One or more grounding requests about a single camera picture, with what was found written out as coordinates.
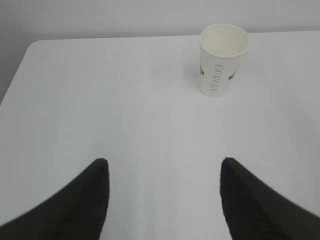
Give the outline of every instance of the cup rim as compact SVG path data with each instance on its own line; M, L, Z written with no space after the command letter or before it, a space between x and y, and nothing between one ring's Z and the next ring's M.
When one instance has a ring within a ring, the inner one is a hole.
M204 47L204 45L203 45L202 36L203 36L203 34L204 34L204 32L205 32L206 30L208 30L208 29L210 29L210 28L213 28L213 27L216 27L216 26L229 26L229 27L233 27L233 28L238 29L238 30L240 30L241 32L243 32L243 33L247 36L247 39L248 39L246 48L245 48L244 50L242 50L241 52L238 52L238 53L236 53L236 54L234 54L234 55L228 55L228 56L226 56L226 55L219 55L219 54L215 54L215 53L213 53L213 52L208 51L208 50ZM233 25L233 24L228 24L228 23L216 23L216 24L212 24L212 25L210 25L210 26L207 26L207 27L201 32L199 40L200 40L200 45L201 45L201 47L202 47L208 54L210 54L210 55L212 55L212 56L215 56L215 57L218 57L218 58L224 58L224 59L234 58L234 57L237 57L237 56L243 54L245 51L248 50L249 45L250 45L250 37L249 37L249 34L248 34L245 30L243 30L241 27L238 27L238 26Z

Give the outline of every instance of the white table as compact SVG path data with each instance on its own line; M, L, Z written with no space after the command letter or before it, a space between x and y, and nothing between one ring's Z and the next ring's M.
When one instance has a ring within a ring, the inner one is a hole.
M320 31L250 37L222 98L198 89L198 36L33 43L0 106L0 224L96 158L103 240L230 240L225 156L320 215Z

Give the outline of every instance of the paper cup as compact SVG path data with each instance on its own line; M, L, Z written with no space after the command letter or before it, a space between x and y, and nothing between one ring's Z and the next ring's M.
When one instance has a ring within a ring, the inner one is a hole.
M208 26L200 35L200 89L209 97L226 93L249 46L249 36L230 24Z

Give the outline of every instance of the printed text on cup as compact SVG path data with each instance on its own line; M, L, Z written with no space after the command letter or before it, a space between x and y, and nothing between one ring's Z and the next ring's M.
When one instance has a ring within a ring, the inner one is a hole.
M210 84L210 92L216 93L220 88L220 78L223 73L222 72L223 69L224 69L224 66L222 64L215 65L215 68L213 71L212 83Z

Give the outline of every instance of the white wall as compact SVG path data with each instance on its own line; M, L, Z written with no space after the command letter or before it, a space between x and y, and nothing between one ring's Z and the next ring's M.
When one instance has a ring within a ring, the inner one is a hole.
M0 0L0 101L35 40L194 35L218 22L248 32L320 30L320 1Z

